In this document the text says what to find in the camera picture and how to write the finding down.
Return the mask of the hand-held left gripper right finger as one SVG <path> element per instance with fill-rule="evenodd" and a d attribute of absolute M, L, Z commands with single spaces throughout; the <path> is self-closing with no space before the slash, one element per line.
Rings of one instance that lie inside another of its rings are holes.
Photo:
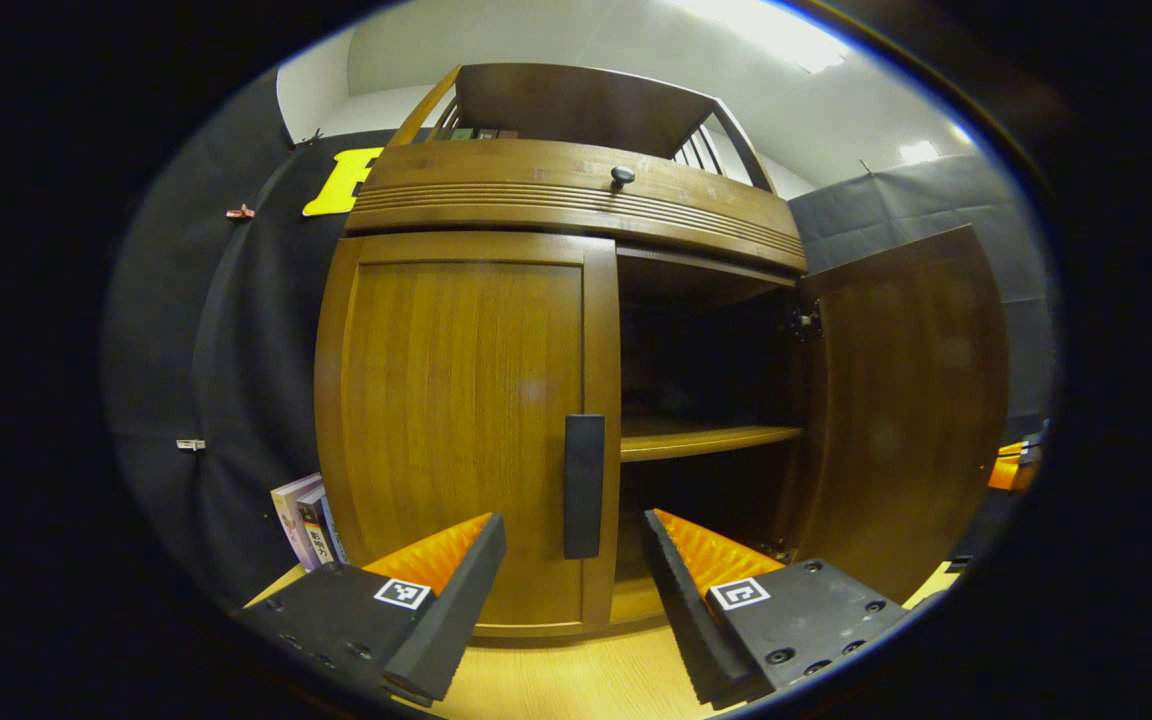
<path fill-rule="evenodd" d="M 643 555 L 699 702 L 799 694 L 904 629 L 910 611 L 820 559 L 785 564 L 660 509 Z"/>

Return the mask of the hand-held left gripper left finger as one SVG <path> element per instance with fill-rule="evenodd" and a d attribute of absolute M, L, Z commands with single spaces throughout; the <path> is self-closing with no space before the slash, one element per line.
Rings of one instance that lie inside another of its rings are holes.
<path fill-rule="evenodd" d="M 357 568 L 328 562 L 238 611 L 238 623 L 329 687 L 444 702 L 506 556 L 484 511 Z"/>

